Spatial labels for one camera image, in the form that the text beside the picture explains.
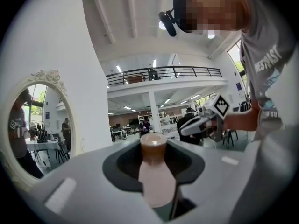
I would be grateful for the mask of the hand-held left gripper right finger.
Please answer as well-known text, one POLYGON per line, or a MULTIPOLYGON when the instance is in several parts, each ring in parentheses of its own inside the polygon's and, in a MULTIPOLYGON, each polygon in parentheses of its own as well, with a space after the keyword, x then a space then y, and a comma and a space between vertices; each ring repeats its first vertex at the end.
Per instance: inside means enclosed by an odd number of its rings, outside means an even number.
POLYGON ((191 183, 179 184, 182 196, 195 208, 175 218, 172 224, 231 224, 232 215, 256 163, 260 142, 244 152, 210 149, 170 140, 169 145, 192 159, 191 170, 179 174, 191 183))

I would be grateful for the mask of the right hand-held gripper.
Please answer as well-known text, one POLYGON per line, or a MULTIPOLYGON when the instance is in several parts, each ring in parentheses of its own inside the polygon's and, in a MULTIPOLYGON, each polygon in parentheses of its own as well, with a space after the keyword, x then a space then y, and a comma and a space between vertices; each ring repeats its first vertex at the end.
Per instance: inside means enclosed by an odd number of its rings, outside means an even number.
POLYGON ((224 119, 230 109, 228 101, 219 93, 212 95, 203 104, 203 116, 194 117, 184 123, 178 130, 180 135, 197 140, 211 138, 219 142, 224 137, 224 119))

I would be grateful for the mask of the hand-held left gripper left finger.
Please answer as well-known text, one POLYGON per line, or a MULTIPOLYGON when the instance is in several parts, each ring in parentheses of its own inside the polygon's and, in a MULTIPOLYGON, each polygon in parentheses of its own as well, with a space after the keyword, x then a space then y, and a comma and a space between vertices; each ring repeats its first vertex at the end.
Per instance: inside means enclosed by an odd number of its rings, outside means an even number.
POLYGON ((162 223, 145 202, 142 184, 117 163, 139 143, 126 141, 72 157, 30 189, 30 208, 49 224, 162 223))

